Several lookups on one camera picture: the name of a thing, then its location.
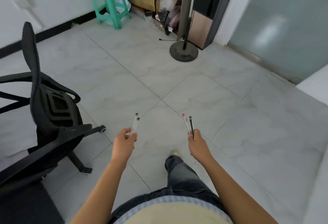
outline door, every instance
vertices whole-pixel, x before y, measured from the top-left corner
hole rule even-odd
[[[328,0],[251,0],[229,43],[297,84],[328,64]]]

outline chair wheel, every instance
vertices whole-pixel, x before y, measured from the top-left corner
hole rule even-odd
[[[104,132],[106,131],[106,126],[100,126],[101,127],[101,130],[99,132]]]
[[[84,174],[91,174],[92,168],[85,167],[81,172]]]

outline blue denim jeans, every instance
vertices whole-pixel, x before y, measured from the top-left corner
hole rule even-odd
[[[167,187],[149,194],[136,196],[123,203],[112,212],[109,224],[114,223],[118,218],[135,206],[166,195],[198,198],[226,212],[220,198],[203,183],[196,172],[183,162],[180,157],[168,157],[165,161],[165,168],[168,172]]]

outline gingham trim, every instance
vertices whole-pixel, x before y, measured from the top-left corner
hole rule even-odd
[[[224,213],[221,209],[215,207],[214,205],[212,205],[208,202],[199,200],[197,198],[186,197],[186,196],[176,196],[176,195],[166,195],[166,196],[158,197],[158,198],[155,198],[153,200],[150,200],[150,201],[144,202],[142,204],[139,204],[138,206],[135,206],[134,208],[130,209],[125,214],[123,214],[120,218],[117,219],[116,222],[114,222],[114,224],[123,224],[129,218],[131,218],[133,215],[135,215],[137,212],[139,212],[140,210],[142,210],[142,209],[144,209],[144,208],[146,208],[150,205],[153,205],[153,204],[156,204],[156,203],[164,203],[164,202],[187,202],[187,203],[196,204],[196,205],[199,205],[203,208],[214,211],[215,213],[218,213],[228,223],[233,224],[230,217],[226,213]]]

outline stool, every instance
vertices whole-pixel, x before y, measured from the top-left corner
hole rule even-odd
[[[96,0],[93,0],[93,6],[94,10],[96,12],[97,16],[97,23],[101,24],[101,21],[111,21],[113,23],[113,26],[116,30],[119,30],[122,28],[121,25],[121,19],[125,15],[128,16],[128,18],[131,18],[131,15],[129,13],[129,9],[126,6],[125,0],[122,0],[123,4],[115,3],[114,0],[105,0],[105,4],[101,7],[97,7]],[[121,8],[124,8],[124,11],[122,13],[118,13],[116,10],[116,6],[119,6]],[[99,12],[106,7],[107,12],[110,14],[110,16],[102,15]]]

